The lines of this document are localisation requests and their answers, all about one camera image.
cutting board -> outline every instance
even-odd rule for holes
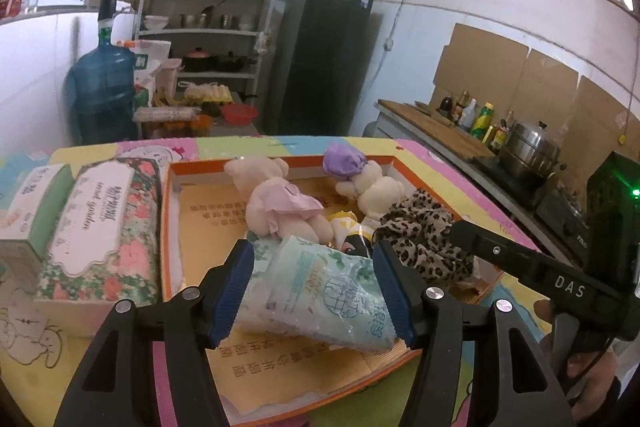
[[[466,132],[461,131],[457,127],[447,127],[404,103],[378,100],[378,105],[398,115],[414,127],[417,127],[465,162],[470,162],[476,157],[494,156],[482,142],[468,135]]]

cardboard tray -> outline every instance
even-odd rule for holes
[[[424,188],[436,192],[394,156],[368,156],[385,174],[401,181],[408,194]],[[353,202],[335,193],[322,172],[322,156],[283,156],[289,180],[322,201],[326,213],[359,211]],[[161,232],[162,297],[186,286],[198,285],[211,266],[224,263],[236,240],[246,232],[244,203],[231,178],[226,160],[172,164],[164,187]],[[446,201],[440,201],[462,219]],[[466,302],[479,302],[501,277],[481,261],[486,284],[478,295],[457,293]],[[208,351],[216,387],[231,425],[262,425],[299,415],[362,390],[381,380],[420,351],[409,351],[402,341],[385,353],[330,349],[306,337],[250,335],[237,328],[215,351]]]

refrigerator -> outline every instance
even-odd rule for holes
[[[264,126],[271,136],[345,136],[364,81],[373,0],[287,0]]]

leopard print fabric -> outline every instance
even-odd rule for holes
[[[420,188],[391,206],[374,241],[388,240],[402,264],[430,284],[457,282],[471,276],[474,258],[447,240],[453,222],[453,214]]]

green bottle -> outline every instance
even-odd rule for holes
[[[480,110],[480,114],[478,118],[476,118],[473,127],[471,128],[471,136],[474,138],[478,138],[482,140],[486,131],[491,126],[491,121],[494,117],[494,106],[493,104],[487,102],[484,104],[484,107]]]

